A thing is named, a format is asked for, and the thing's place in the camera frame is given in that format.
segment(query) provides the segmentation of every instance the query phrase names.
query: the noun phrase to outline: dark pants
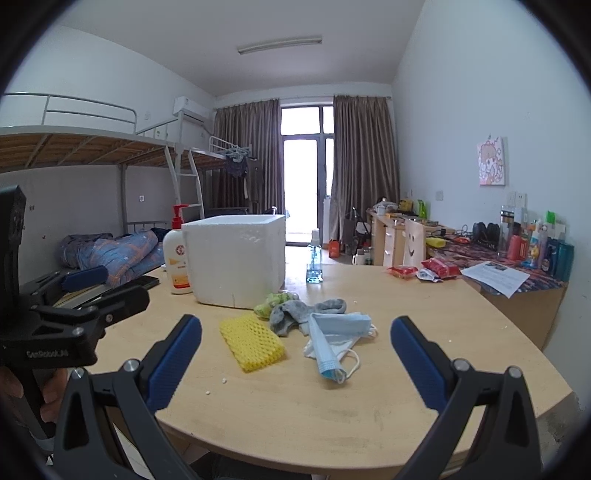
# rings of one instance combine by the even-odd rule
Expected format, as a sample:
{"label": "dark pants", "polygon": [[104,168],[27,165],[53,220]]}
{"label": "dark pants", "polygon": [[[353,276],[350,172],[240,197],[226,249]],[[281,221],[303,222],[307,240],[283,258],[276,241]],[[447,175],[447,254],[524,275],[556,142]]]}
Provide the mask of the dark pants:
{"label": "dark pants", "polygon": [[311,480],[304,473],[282,472],[272,468],[251,465],[217,453],[206,453],[191,464],[203,480]]}

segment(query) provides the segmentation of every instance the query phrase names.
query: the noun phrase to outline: paper sheet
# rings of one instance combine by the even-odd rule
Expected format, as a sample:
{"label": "paper sheet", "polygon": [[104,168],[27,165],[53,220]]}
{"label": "paper sheet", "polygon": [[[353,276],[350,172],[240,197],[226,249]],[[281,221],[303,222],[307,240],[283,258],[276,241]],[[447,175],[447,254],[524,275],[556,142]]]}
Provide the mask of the paper sheet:
{"label": "paper sheet", "polygon": [[530,275],[511,267],[483,262],[462,270],[462,275],[494,288],[508,299],[521,287]]}

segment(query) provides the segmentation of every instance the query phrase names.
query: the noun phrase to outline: screw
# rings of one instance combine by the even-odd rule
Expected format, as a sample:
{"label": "screw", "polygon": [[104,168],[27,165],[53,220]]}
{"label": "screw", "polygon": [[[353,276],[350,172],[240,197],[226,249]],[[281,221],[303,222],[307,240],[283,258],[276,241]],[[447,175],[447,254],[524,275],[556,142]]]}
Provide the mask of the screw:
{"label": "screw", "polygon": [[458,358],[453,361],[453,368],[460,372],[467,372],[468,370],[470,370],[470,363],[468,362],[468,360]]}
{"label": "screw", "polygon": [[138,369],[138,367],[139,361],[135,358],[130,358],[129,360],[126,360],[123,364],[123,370],[125,370],[126,372],[135,372]]}
{"label": "screw", "polygon": [[513,378],[520,378],[522,375],[521,368],[519,367],[509,367],[509,375]]}
{"label": "screw", "polygon": [[74,370],[72,370],[72,378],[74,380],[79,380],[82,377],[84,377],[84,369],[83,368],[75,368]]}

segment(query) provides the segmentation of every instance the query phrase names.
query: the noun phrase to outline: blue blanket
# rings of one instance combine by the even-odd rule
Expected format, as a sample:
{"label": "blue blanket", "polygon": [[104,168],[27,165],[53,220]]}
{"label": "blue blanket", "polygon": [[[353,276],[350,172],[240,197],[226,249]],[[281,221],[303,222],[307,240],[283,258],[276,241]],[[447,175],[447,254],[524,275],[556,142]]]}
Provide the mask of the blue blanket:
{"label": "blue blanket", "polygon": [[60,242],[58,253],[65,267],[86,270],[103,265],[109,271],[110,287],[123,285],[164,263],[162,243],[152,231],[120,238],[110,233],[69,235]]}

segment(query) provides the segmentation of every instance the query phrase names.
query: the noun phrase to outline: styrofoam box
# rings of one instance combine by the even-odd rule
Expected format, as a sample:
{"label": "styrofoam box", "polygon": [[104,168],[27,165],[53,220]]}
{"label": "styrofoam box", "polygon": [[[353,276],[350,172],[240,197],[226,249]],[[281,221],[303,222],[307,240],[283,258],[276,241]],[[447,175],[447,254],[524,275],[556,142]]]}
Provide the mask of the styrofoam box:
{"label": "styrofoam box", "polygon": [[201,303],[253,309],[285,280],[285,216],[222,215],[183,224]]}

